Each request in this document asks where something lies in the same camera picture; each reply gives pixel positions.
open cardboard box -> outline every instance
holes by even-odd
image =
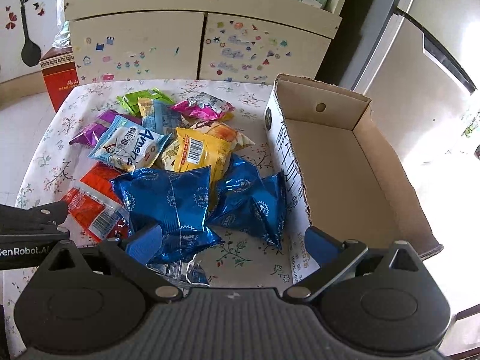
[[[443,249],[397,154],[371,120],[370,99],[281,74],[264,115],[275,170],[286,178],[294,283],[318,269],[303,242],[311,225],[369,248],[403,239],[423,258]]]

vase wall decal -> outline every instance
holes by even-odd
[[[25,44],[22,48],[22,61],[27,66],[36,66],[42,57],[42,50],[40,47],[32,42],[28,35],[27,19],[25,15],[25,3],[28,0],[20,0],[20,13],[22,17],[23,36],[25,37]]]

white wall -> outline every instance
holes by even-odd
[[[34,3],[45,3],[43,16],[38,15]],[[25,3],[25,14],[30,39],[42,50],[42,55],[52,45],[57,29],[57,0],[29,0]],[[9,13],[17,16],[15,28],[7,30],[10,22]],[[23,37],[22,18],[20,16],[20,0],[0,0],[0,83],[15,77],[40,70],[40,65],[28,67],[21,58],[25,38]]]

purple snack bag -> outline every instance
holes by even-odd
[[[117,111],[112,109],[106,110],[102,112],[97,121],[90,123],[88,126],[85,126],[75,137],[70,141],[70,145],[74,143],[79,143],[81,145],[87,145],[94,147],[102,134],[108,130],[110,125],[112,124],[115,116],[122,115],[119,114]],[[122,115],[126,119],[136,123],[138,125],[142,124],[142,118],[136,117],[132,115]]]

green snack bag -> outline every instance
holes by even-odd
[[[169,98],[165,93],[161,92],[158,88],[145,89],[143,91],[127,93],[123,96],[117,96],[117,100],[120,102],[123,108],[130,112],[130,114],[134,116],[139,116],[139,97],[161,100],[169,105],[175,104],[175,102],[171,98]]]

